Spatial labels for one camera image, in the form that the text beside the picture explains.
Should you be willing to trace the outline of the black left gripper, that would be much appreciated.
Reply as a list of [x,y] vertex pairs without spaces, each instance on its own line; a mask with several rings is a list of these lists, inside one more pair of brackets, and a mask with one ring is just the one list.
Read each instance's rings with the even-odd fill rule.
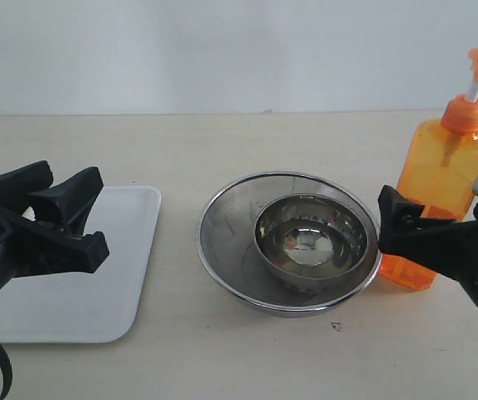
[[38,221],[0,206],[0,287],[13,278],[92,274],[108,258],[102,232],[83,235],[103,189],[99,169],[87,167],[50,187],[52,183],[53,173],[46,160],[0,174],[0,200],[30,193],[30,207]]

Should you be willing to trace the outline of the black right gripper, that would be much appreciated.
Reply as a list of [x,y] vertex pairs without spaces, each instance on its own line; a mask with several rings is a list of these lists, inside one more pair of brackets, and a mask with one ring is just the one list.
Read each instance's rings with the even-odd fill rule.
[[380,251],[458,282],[478,308],[478,203],[469,222],[422,217],[424,206],[384,185],[378,197]]

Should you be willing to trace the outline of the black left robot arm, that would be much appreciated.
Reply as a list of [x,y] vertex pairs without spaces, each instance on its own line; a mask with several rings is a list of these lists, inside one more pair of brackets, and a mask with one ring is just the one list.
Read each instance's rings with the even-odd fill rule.
[[102,189],[97,167],[59,184],[45,160],[0,174],[0,289],[14,278],[95,273],[108,244],[84,228]]

